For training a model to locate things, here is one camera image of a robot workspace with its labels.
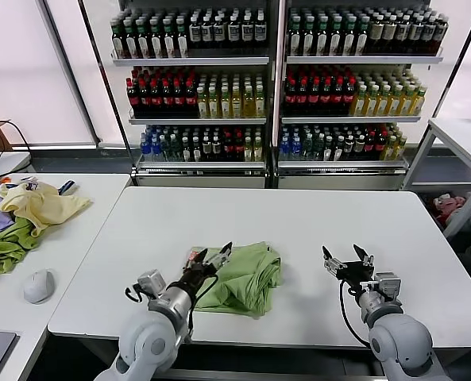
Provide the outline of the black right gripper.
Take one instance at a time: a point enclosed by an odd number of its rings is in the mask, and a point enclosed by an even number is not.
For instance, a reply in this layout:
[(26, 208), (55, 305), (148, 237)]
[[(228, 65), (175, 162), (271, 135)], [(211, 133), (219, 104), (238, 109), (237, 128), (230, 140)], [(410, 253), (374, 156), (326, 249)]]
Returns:
[(364, 291), (361, 282), (373, 279), (374, 256), (369, 255), (357, 244), (353, 244), (353, 249), (359, 260), (343, 263), (333, 257), (326, 246), (322, 246), (324, 267), (333, 276), (338, 276), (338, 280), (345, 281), (352, 294), (362, 294)]

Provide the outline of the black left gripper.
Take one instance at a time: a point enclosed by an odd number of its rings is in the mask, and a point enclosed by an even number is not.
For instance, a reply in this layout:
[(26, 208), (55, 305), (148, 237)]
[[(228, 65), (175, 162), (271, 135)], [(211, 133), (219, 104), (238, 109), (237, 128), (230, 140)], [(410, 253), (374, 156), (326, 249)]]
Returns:
[(228, 261), (232, 252), (233, 243), (225, 244), (218, 252), (211, 255), (206, 263), (207, 248), (192, 251), (183, 270), (177, 287), (189, 296), (196, 296), (208, 278), (214, 277)]

